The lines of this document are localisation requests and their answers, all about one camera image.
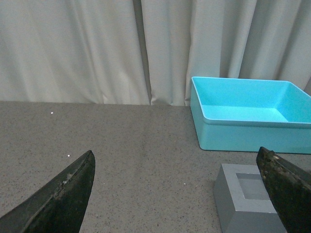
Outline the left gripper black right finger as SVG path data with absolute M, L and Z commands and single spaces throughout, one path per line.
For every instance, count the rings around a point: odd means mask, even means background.
M 286 232 L 311 231 L 311 174 L 260 147 L 256 163 L 269 195 Z

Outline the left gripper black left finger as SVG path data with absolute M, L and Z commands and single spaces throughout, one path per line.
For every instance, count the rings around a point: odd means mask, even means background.
M 95 176 L 87 151 L 23 203 L 0 218 L 2 233 L 78 233 Z

